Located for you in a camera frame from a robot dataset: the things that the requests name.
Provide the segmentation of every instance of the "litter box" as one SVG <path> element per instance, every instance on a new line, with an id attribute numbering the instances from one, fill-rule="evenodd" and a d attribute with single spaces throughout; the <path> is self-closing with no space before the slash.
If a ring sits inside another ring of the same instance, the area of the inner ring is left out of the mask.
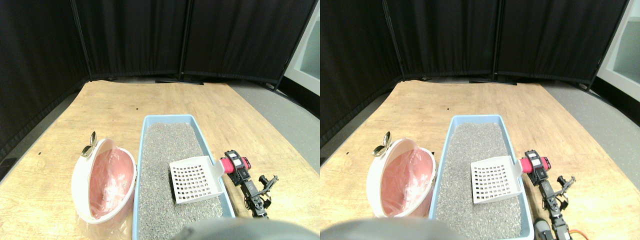
<path id="1" fill-rule="evenodd" d="M 485 123 L 495 123 L 498 124 L 500 129 L 502 130 L 502 139 L 504 140 L 504 144 L 507 147 L 507 153 L 511 156 L 514 163 L 518 163 L 518 158 L 513 152 L 513 147 L 511 146 L 511 140 L 509 139 L 509 134 L 507 133 L 507 128 L 504 126 L 504 121 L 502 121 L 502 117 L 500 115 L 456 115 L 451 118 L 451 124 L 449 125 L 449 130 L 447 131 L 447 138 L 444 141 L 444 148 L 442 149 L 442 154 L 440 156 L 440 164 L 438 165 L 438 171 L 436 176 L 436 184 L 435 189 L 433 190 L 433 197 L 431 199 L 431 207 L 429 208 L 429 219 L 436 219 L 436 208 L 438 207 L 438 194 L 440 193 L 440 179 L 442 179 L 442 170 L 444 169 L 444 162 L 447 160 L 447 147 L 449 146 L 449 138 L 453 135 L 456 127 L 460 124 L 464 123 L 473 123 L 473 124 L 485 124 Z M 524 185 L 522 184 L 522 178 L 518 178 L 518 183 L 520 185 L 520 189 L 524 189 Z M 517 240 L 524 239 L 533 239 L 533 221 L 531 220 L 531 209 L 529 208 L 529 202 L 527 201 L 527 195 L 525 191 L 522 191 L 518 195 L 518 202 L 520 203 L 520 219 L 522 231 L 520 232 L 520 237 L 512 238 Z"/>
<path id="2" fill-rule="evenodd" d="M 203 155 L 209 156 L 209 158 L 212 159 L 213 164 L 216 164 L 215 159 L 217 159 L 214 155 L 211 155 L 211 151 L 209 151 L 207 142 L 204 140 L 204 137 L 202 136 L 202 132 L 200 131 L 200 127 L 198 127 L 198 124 L 196 123 L 196 120 L 195 118 L 193 118 L 193 116 L 191 115 L 148 115 L 146 116 L 144 122 L 142 123 L 142 133 L 140 134 L 140 149 L 138 151 L 138 180 L 136 181 L 136 198 L 133 203 L 133 239 L 134 240 L 138 239 L 138 202 L 139 202 L 138 198 L 140 197 L 138 193 L 140 191 L 137 191 L 137 189 L 140 187 L 140 181 L 144 180 L 144 179 L 141 179 L 140 176 L 141 176 L 141 172 L 144 171 L 144 166 L 142 166 L 141 163 L 142 163 L 142 151 L 143 151 L 142 148 L 143 148 L 143 143 L 145 141 L 145 132 L 147 131 L 147 128 L 149 126 L 157 122 L 162 122 L 166 124 L 176 124 L 179 122 L 185 122 L 191 125 L 191 127 L 193 128 L 193 131 L 196 134 L 196 139 L 198 139 L 198 143 L 200 144 L 200 148 L 202 149 Z M 236 214 L 234 213 L 234 210 L 231 206 L 231 201 L 229 200 L 227 189 L 224 188 L 225 183 L 222 181 L 222 177 L 218 178 L 218 181 L 220 181 L 220 184 L 223 186 L 222 190 L 224 191 L 223 194 L 218 196 L 218 198 L 220 199 L 220 205 L 222 206 L 222 216 L 235 218 Z"/>

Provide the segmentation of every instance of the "gray floor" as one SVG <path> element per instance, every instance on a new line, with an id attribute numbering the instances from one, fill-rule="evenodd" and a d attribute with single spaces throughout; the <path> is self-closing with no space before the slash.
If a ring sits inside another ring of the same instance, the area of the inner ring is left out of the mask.
<path id="1" fill-rule="evenodd" d="M 119 78 L 119 83 L 155 83 L 151 77 Z M 253 106 L 284 138 L 320 172 L 320 120 L 304 108 L 248 81 L 229 81 L 227 84 Z M 77 93 L 67 97 L 54 108 L 27 136 L 7 155 L 6 158 L 20 158 L 46 129 L 66 110 Z"/>
<path id="2" fill-rule="evenodd" d="M 468 83 L 464 77 L 434 77 L 430 83 Z M 540 83 L 602 146 L 627 177 L 640 189 L 640 127 L 598 97 L 559 81 Z M 378 97 L 320 150 L 329 157 L 387 99 Z"/>

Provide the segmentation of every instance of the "white shelf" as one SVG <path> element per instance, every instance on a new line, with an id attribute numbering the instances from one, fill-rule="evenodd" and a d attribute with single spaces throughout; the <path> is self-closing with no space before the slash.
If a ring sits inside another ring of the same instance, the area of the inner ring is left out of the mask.
<path id="1" fill-rule="evenodd" d="M 320 96 L 320 1 L 284 76 Z"/>
<path id="2" fill-rule="evenodd" d="M 597 76 L 640 101 L 640 0 L 630 0 Z"/>

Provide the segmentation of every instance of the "litter scoop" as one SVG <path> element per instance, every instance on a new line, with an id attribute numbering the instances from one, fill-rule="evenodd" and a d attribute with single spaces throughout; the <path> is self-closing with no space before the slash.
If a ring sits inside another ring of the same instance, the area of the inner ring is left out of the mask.
<path id="1" fill-rule="evenodd" d="M 222 194 L 218 180 L 224 166 L 211 163 L 209 156 L 190 157 L 169 163 L 173 182 L 173 197 L 176 204 L 188 204 L 207 200 Z"/>
<path id="2" fill-rule="evenodd" d="M 517 182 L 521 174 L 520 161 L 513 164 L 511 156 L 492 157 L 471 163 L 474 204 L 487 204 L 518 196 L 522 192 Z"/>

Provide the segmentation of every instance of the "table surface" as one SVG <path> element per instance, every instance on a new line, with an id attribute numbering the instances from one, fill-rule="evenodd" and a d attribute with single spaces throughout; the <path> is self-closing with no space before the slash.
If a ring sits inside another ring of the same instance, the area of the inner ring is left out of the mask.
<path id="1" fill-rule="evenodd" d="M 366 197 L 371 152 L 387 131 L 394 140 L 407 137 L 435 152 L 436 162 L 455 115 L 502 116 L 516 156 L 535 149 L 553 168 L 549 181 L 575 176 L 563 211 L 570 229 L 590 239 L 638 239 L 640 192 L 589 133 L 538 84 L 399 83 L 386 101 L 321 168 L 321 229 L 373 213 Z M 545 218 L 542 197 L 523 175 L 532 217 Z"/>
<path id="2" fill-rule="evenodd" d="M 90 134 L 114 139 L 136 158 L 147 115 L 191 114 L 221 157 L 234 149 L 252 163 L 250 173 L 279 181 L 271 190 L 272 220 L 319 232 L 318 174 L 289 142 L 226 84 L 85 84 L 69 108 L 27 151 L 0 184 L 0 239 L 84 239 L 76 226 L 71 175 Z M 238 217 L 251 217 L 240 187 L 223 177 Z"/>

